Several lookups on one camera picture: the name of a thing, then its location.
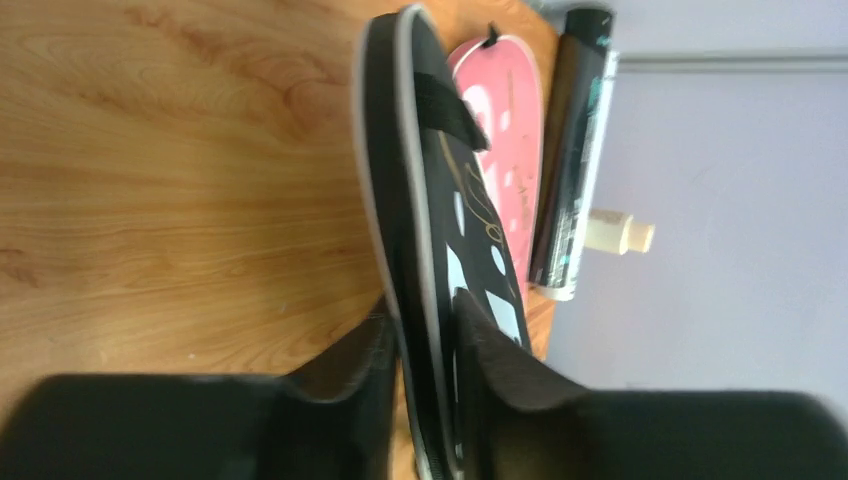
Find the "white shuttlecock tube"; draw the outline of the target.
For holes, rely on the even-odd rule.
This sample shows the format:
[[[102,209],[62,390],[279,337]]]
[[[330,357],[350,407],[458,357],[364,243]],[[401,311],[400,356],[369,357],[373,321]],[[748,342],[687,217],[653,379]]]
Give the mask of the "white shuttlecock tube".
[[[547,298],[557,301],[570,301],[576,293],[618,63],[619,53],[612,50],[605,61],[603,75],[599,80],[594,80],[590,88],[590,100],[593,105],[588,109],[587,129],[583,135],[584,144],[581,150],[581,170],[578,182],[580,198],[577,205],[577,219],[573,221],[576,232],[571,235],[572,245],[562,260],[563,265],[567,267],[565,284],[546,287],[544,293]]]

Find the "pink racket cover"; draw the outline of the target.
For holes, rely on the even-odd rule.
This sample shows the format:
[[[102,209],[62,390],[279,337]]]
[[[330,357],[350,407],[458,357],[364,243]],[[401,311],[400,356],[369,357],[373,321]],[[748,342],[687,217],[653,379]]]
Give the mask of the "pink racket cover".
[[[526,300],[542,163],[544,112],[537,63],[523,40],[500,34],[460,44],[448,56],[448,65],[489,141],[490,149],[476,158]]]

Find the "black racket cover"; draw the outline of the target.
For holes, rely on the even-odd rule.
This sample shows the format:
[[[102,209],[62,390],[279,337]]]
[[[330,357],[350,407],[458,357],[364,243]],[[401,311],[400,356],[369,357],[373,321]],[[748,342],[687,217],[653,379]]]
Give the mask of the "black racket cover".
[[[370,20],[353,72],[359,177],[400,337],[417,472],[460,479],[456,294],[470,294],[509,340],[530,347],[506,234],[476,160],[489,143],[424,6]]]

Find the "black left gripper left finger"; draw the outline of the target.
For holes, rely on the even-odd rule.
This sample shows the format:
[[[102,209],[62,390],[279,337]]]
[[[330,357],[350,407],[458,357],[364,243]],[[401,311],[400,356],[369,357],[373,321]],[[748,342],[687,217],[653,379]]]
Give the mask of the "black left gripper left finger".
[[[281,375],[60,374],[1,432],[5,479],[385,479],[397,337],[384,300]]]

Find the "black shuttlecock tube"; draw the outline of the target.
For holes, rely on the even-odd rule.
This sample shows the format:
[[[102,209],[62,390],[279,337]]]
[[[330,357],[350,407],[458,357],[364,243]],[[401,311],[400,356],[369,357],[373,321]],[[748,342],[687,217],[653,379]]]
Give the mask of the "black shuttlecock tube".
[[[580,198],[581,150],[593,105],[590,88],[603,75],[611,52],[615,14],[599,2],[570,7],[564,15],[550,81],[544,126],[539,210],[531,255],[530,282],[543,296],[546,287],[565,284],[568,253],[576,232]]]

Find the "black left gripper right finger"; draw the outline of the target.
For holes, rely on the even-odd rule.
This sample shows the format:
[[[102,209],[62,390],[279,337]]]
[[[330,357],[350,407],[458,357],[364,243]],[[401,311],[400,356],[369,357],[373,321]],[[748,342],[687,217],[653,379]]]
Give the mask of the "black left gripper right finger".
[[[843,479],[847,432],[786,391],[593,390],[454,300],[468,479]]]

